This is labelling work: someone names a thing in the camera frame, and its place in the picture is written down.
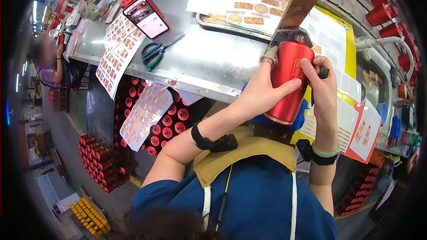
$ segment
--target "phone screen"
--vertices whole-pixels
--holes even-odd
[[[168,30],[164,21],[145,0],[137,0],[123,13],[151,39]]]

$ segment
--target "worker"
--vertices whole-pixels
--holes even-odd
[[[56,46],[55,40],[48,34],[41,34],[31,44],[31,59],[39,68],[40,81],[54,88],[75,88],[80,86],[87,63],[62,56],[64,45]]]
[[[336,238],[331,189],[339,151],[336,76],[324,56],[312,64],[300,61],[316,102],[316,162],[311,162],[308,186],[295,179],[292,147],[238,136],[236,150],[209,153],[193,168],[196,174],[183,179],[185,165],[206,152],[203,143],[211,145],[301,86],[300,79],[293,79],[273,88],[270,71],[275,60],[262,59],[234,103],[196,123],[202,140],[190,128],[165,145],[132,200],[127,220],[134,229],[132,239]],[[320,66],[330,70],[323,80],[317,75]]]

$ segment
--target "blue cloth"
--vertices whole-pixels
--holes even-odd
[[[211,184],[209,230],[215,230],[230,167]],[[292,176],[266,155],[233,164],[227,204],[219,231],[228,239],[289,239],[292,211]],[[307,185],[297,179],[296,239],[335,239],[333,217],[323,209]],[[141,188],[134,196],[129,221],[141,218],[150,206],[186,206],[202,213],[204,190],[196,175],[176,182],[161,180]]]
[[[245,87],[247,85],[248,85],[248,83],[245,83],[243,85],[242,92],[243,92],[243,90],[245,90]],[[307,107],[308,107],[308,102],[304,98],[302,100],[301,108],[299,109],[298,114],[296,115],[295,120],[292,123],[292,125],[278,124],[277,122],[274,122],[274,121],[270,120],[269,118],[267,118],[266,116],[264,116],[264,114],[258,115],[249,121],[253,122],[254,124],[271,124],[271,125],[276,125],[277,127],[281,127],[283,130],[296,131],[296,130],[300,129],[302,127],[302,125],[304,124],[304,121],[305,121],[304,110],[308,109]]]

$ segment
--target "black wristband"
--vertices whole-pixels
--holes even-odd
[[[210,150],[211,152],[230,151],[237,148],[238,142],[233,134],[222,136],[215,142],[212,142],[208,138],[203,138],[197,128],[199,122],[201,122],[201,120],[196,122],[191,129],[191,137],[193,137],[196,147],[201,150]]]
[[[316,153],[312,153],[311,159],[318,165],[332,165],[335,163],[336,157],[338,154],[336,154],[333,157],[330,158],[323,158],[321,156],[318,156]]]

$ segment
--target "woman's left hand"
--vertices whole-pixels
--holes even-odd
[[[60,59],[62,55],[62,51],[64,50],[64,45],[59,45],[58,49],[56,50],[56,58]]]
[[[273,88],[270,79],[271,67],[270,63],[262,62],[240,97],[231,105],[236,107],[236,111],[245,120],[269,111],[282,98],[301,86],[300,79],[293,79],[278,88]]]

